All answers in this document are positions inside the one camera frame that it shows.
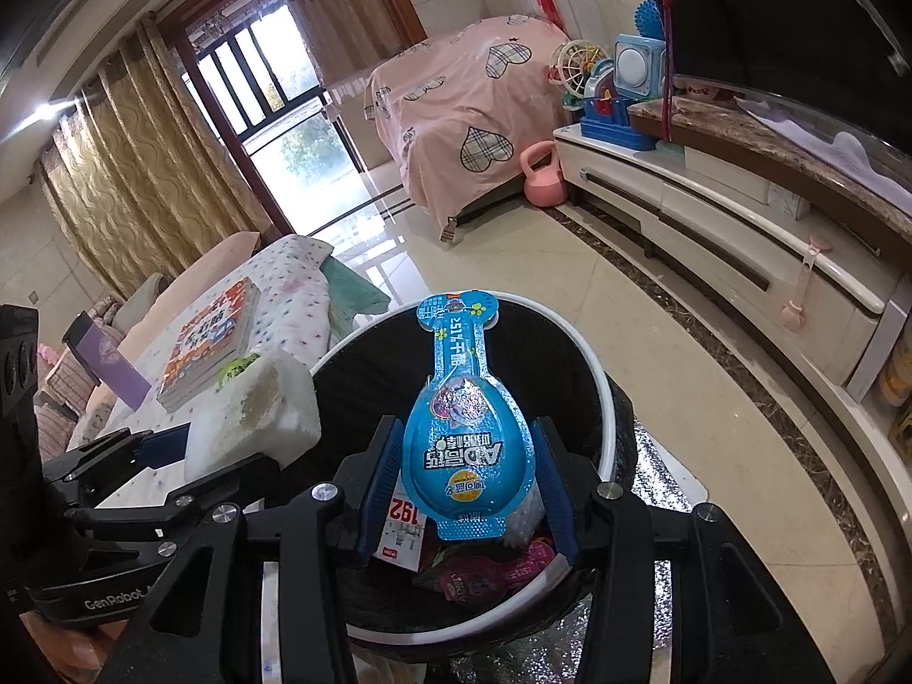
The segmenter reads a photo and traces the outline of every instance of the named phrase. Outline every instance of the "book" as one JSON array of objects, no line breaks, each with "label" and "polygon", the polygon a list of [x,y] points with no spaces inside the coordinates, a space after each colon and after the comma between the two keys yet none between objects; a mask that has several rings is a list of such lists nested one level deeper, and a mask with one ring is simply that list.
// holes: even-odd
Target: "book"
[{"label": "book", "polygon": [[193,316],[161,376],[158,403],[175,411],[211,384],[219,369],[246,352],[260,291],[243,278]]}]

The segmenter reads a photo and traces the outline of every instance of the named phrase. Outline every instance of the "glossy floor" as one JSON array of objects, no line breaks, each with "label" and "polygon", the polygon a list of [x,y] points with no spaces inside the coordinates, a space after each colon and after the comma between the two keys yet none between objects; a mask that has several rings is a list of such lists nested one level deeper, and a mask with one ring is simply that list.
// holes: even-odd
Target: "glossy floor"
[{"label": "glossy floor", "polygon": [[[596,228],[576,209],[563,211]],[[598,233],[623,248],[610,230]],[[881,628],[856,554],[783,437],[694,336],[554,218],[511,200],[459,228],[455,244],[444,245],[430,218],[399,190],[318,236],[387,292],[393,306],[482,288],[535,299],[571,321],[628,393],[646,429],[702,482],[772,569],[836,680],[860,681],[882,657]],[[759,348],[682,280],[650,270],[635,250],[622,251],[750,363],[829,467],[827,427]],[[833,476],[845,482],[838,470]],[[851,486],[842,490],[856,500]],[[856,512],[865,523],[864,508]]]}]

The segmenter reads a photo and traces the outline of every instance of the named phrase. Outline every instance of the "heart pattern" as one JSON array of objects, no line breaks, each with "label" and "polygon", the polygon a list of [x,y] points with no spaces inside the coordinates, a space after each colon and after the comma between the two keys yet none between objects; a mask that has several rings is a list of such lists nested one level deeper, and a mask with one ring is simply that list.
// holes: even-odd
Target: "heart pattern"
[{"label": "heart pattern", "polygon": [[484,71],[491,79],[500,79],[510,64],[525,64],[532,58],[532,49],[521,43],[498,43],[488,49]]},{"label": "heart pattern", "polygon": [[424,95],[427,95],[428,90],[436,90],[445,81],[447,81],[446,77],[434,77],[432,80],[425,82],[424,84],[419,84],[413,88],[412,91],[405,96],[405,99],[410,102],[419,100],[423,98]]},{"label": "heart pattern", "polygon": [[374,93],[374,107],[380,109],[384,118],[389,118],[389,107],[386,107],[386,96],[391,92],[392,90],[390,90],[389,87],[380,87],[380,89]]},{"label": "heart pattern", "polygon": [[398,54],[396,54],[396,58],[398,59],[401,56],[416,54],[419,51],[427,51],[428,49],[430,49],[430,43],[426,43],[423,40],[421,43],[416,43],[414,46],[409,46],[409,48],[405,49],[405,51],[400,51]]},{"label": "heart pattern", "polygon": [[409,128],[402,134],[402,161],[404,162],[406,157],[409,155],[409,148],[412,146],[412,141],[415,138],[415,127],[410,125]]},{"label": "heart pattern", "polygon": [[450,39],[450,43],[459,43],[459,40],[461,40],[462,36],[465,35],[465,31],[468,31],[469,28],[471,28],[473,25],[478,25],[480,22],[481,21],[470,22],[465,28],[462,29],[462,31],[459,31],[456,34],[455,38]]},{"label": "heart pattern", "polygon": [[483,172],[491,162],[509,161],[513,154],[514,146],[506,136],[470,125],[459,150],[459,161],[470,172]]}]

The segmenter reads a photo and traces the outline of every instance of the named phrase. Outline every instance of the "white cabinet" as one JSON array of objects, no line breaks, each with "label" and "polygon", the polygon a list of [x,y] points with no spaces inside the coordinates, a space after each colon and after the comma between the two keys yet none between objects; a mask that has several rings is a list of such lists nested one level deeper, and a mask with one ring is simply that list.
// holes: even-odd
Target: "white cabinet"
[{"label": "white cabinet", "polygon": [[[639,233],[735,306],[792,360],[804,358],[843,385],[868,346],[899,272],[829,218],[795,221],[688,170],[683,157],[635,152],[555,131],[564,177],[637,222]],[[795,295],[808,242],[825,238],[792,331],[783,307]]]}]

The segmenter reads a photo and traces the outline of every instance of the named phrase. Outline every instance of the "candy wrapper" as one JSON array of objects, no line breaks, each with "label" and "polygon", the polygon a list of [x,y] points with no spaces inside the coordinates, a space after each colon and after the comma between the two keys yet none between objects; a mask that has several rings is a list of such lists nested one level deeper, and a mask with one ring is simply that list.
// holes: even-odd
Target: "candy wrapper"
[{"label": "candy wrapper", "polygon": [[386,511],[386,525],[374,557],[410,571],[422,570],[423,566],[430,564],[429,555],[433,555],[433,551],[427,552],[426,546],[435,544],[433,541],[425,542],[424,525],[427,520],[409,500],[402,479],[399,478]]},{"label": "candy wrapper", "polygon": [[488,292],[432,295],[418,321],[433,332],[434,375],[415,402],[402,446],[402,483],[441,540],[503,537],[535,480],[526,419],[488,370]]},{"label": "candy wrapper", "polygon": [[550,541],[536,538],[522,557],[503,563],[482,555],[448,555],[415,584],[442,593],[450,602],[487,609],[523,588],[553,559]]},{"label": "candy wrapper", "polygon": [[[672,476],[649,432],[639,421],[634,432],[640,458],[633,491],[652,506],[690,511],[693,502]],[[705,490],[699,489],[704,491],[699,500],[705,500]],[[671,647],[671,567],[667,561],[655,562],[655,596],[652,681],[667,681]],[[591,601],[587,596],[563,619],[535,635],[466,658],[451,658],[439,676],[447,681],[455,678],[461,684],[567,684],[576,676],[582,657]]]}]

